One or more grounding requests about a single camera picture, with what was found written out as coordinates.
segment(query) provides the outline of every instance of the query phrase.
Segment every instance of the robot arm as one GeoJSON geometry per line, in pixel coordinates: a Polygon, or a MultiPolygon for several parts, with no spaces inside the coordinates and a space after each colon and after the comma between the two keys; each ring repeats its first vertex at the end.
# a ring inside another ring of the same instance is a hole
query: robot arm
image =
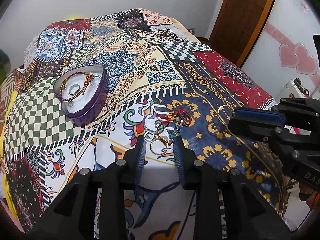
{"type": "Polygon", "coordinates": [[[238,107],[228,127],[236,135],[265,142],[279,156],[285,175],[320,191],[320,102],[282,98],[271,111],[238,107]],[[310,131],[291,134],[289,125],[310,131]]]}

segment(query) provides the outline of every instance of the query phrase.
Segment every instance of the silver ring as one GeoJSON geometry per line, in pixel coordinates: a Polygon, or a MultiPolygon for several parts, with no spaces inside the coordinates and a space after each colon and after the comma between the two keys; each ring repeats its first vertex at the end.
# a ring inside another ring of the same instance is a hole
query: silver ring
{"type": "Polygon", "coordinates": [[[151,142],[154,138],[155,138],[155,134],[154,133],[151,133],[149,131],[147,131],[145,134],[144,134],[144,138],[146,139],[146,141],[148,142],[151,142]]]}
{"type": "Polygon", "coordinates": [[[73,85],[69,88],[69,94],[72,95],[72,96],[74,96],[76,93],[78,93],[78,92],[80,91],[80,89],[81,89],[80,85],[78,85],[78,84],[73,84],[73,85]],[[74,93],[71,93],[71,90],[73,90],[73,89],[76,88],[76,87],[78,88],[77,91],[74,92],[74,93]]]}
{"type": "MultiPolygon", "coordinates": [[[[95,77],[98,77],[98,78],[100,78],[100,80],[101,80],[101,76],[98,76],[98,75],[94,75],[92,80],[94,80],[95,77]]],[[[91,82],[91,85],[93,85],[94,87],[97,87],[99,84],[98,84],[98,85],[92,84],[92,80],[90,81],[90,82],[91,82]]]]}

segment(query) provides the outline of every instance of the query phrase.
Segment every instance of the patchwork tablecloth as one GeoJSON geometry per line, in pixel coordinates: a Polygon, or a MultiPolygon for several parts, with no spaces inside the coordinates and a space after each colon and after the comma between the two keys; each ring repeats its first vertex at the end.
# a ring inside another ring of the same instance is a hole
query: patchwork tablecloth
{"type": "MultiPolygon", "coordinates": [[[[239,169],[284,214],[280,160],[267,145],[235,136],[217,118],[221,105],[270,109],[273,98],[207,45],[189,41],[170,17],[132,9],[57,22],[41,32],[36,46],[4,136],[7,178],[26,231],[80,169],[103,169],[123,158],[139,135],[156,132],[156,113],[178,106],[192,115],[190,127],[179,133],[185,147],[214,168],[239,169]],[[88,64],[108,67],[109,94],[92,123],[75,127],[52,87],[66,71],[88,64]]],[[[221,116],[227,123],[231,112],[225,108],[221,116]]],[[[171,122],[161,135],[168,136],[174,126],[171,122]]],[[[161,151],[161,144],[156,147],[161,151]]],[[[192,239],[194,204],[195,193],[179,184],[172,146],[156,156],[148,142],[141,183],[125,192],[129,239],[192,239]]],[[[221,214],[225,229],[222,201],[221,214]]]]}

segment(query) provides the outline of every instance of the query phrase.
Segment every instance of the gold ring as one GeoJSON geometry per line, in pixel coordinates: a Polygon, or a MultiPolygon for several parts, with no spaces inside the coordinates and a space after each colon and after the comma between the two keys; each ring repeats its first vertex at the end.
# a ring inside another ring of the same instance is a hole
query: gold ring
{"type": "Polygon", "coordinates": [[[225,106],[231,110],[231,112],[232,112],[232,117],[235,116],[235,111],[234,111],[230,106],[227,106],[227,105],[219,106],[218,111],[217,111],[217,117],[218,117],[218,120],[219,120],[223,125],[226,125],[226,122],[222,119],[222,117],[220,116],[219,112],[220,112],[220,110],[222,110],[222,108],[225,107],[225,106]]]}
{"type": "Polygon", "coordinates": [[[166,140],[164,140],[162,137],[157,137],[157,138],[153,139],[153,140],[151,141],[151,143],[150,143],[150,150],[151,150],[151,152],[152,152],[153,154],[155,154],[155,155],[165,154],[165,153],[167,152],[167,150],[168,150],[168,147],[169,147],[168,142],[167,142],[166,140]],[[164,151],[163,153],[156,153],[155,151],[153,151],[152,145],[153,145],[153,143],[154,143],[155,141],[161,141],[161,142],[163,142],[163,143],[165,144],[165,151],[164,151]]]}

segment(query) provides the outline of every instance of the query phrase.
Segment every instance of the green checkered fabric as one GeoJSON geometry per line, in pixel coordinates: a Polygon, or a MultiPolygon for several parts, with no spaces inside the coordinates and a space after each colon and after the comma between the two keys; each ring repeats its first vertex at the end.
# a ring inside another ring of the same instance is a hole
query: green checkered fabric
{"type": "Polygon", "coordinates": [[[29,145],[52,144],[74,135],[74,126],[64,115],[53,93],[56,79],[42,78],[28,92],[17,96],[4,136],[8,157],[18,154],[29,145]]]}

